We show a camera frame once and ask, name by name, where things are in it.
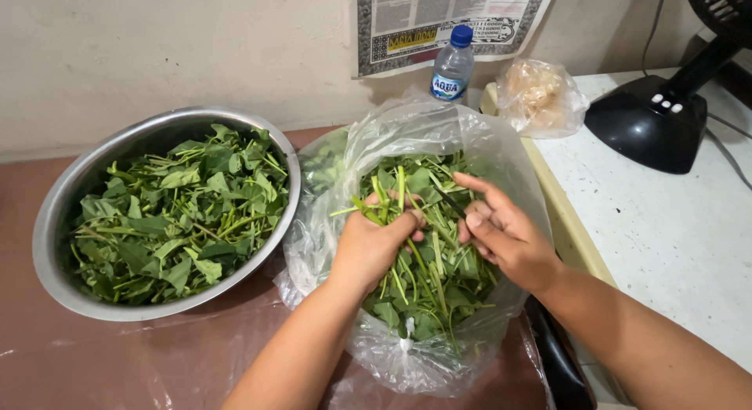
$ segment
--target wall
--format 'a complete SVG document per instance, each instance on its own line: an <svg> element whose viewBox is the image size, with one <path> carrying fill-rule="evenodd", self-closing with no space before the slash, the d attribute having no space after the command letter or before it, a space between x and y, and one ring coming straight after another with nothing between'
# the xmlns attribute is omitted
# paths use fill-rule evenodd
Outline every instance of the wall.
<svg viewBox="0 0 752 410"><path fill-rule="evenodd" d="M526 54L570 72L634 70L658 0L553 0ZM430 69L349 78L343 0L1 0L0 161L73 154L177 107L251 110L279 128L350 123ZM701 27L667 0L650 67ZM473 94L502 63L478 64Z"/></svg>

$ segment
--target blue bottle cap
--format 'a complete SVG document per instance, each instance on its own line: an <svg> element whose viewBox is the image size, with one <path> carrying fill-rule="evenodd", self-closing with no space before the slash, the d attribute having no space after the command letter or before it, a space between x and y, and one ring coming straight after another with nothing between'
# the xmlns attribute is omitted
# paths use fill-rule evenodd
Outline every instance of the blue bottle cap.
<svg viewBox="0 0 752 410"><path fill-rule="evenodd" d="M459 49L470 46L472 41L472 29L466 25L457 25L452 30L450 43Z"/></svg>

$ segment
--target electric fan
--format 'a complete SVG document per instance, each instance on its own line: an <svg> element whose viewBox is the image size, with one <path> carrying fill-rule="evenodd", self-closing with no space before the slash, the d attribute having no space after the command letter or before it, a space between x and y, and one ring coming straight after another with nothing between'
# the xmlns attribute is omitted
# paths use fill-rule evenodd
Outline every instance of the electric fan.
<svg viewBox="0 0 752 410"><path fill-rule="evenodd" d="M718 36L671 79L650 75L593 102L585 125L637 163L687 174L700 148L708 106L697 91L743 47L752 47L752 0L690 0Z"/></svg>

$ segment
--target knife blade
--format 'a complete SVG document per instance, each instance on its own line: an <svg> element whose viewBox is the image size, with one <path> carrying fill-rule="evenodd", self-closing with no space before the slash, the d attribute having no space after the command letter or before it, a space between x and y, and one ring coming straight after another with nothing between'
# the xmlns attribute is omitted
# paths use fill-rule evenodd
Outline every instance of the knife blade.
<svg viewBox="0 0 752 410"><path fill-rule="evenodd" d="M455 202L448 194L441 191L436 185L433 186L433 189L436 190L439 195L441 195L441 198L444 199L444 201L454 209L455 212L459 215L459 217L463 219L467 219L468 215L465 214L465 211Z"/></svg>

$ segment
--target fan stand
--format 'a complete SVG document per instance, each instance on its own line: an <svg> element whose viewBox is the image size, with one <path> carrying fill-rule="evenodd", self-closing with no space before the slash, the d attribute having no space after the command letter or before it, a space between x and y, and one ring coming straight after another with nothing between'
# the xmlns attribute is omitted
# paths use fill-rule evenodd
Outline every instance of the fan stand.
<svg viewBox="0 0 752 410"><path fill-rule="evenodd" d="M637 79L593 102L585 126L616 152L658 171L687 174L700 148L708 105L697 91L741 47L717 37L671 79Z"/></svg>

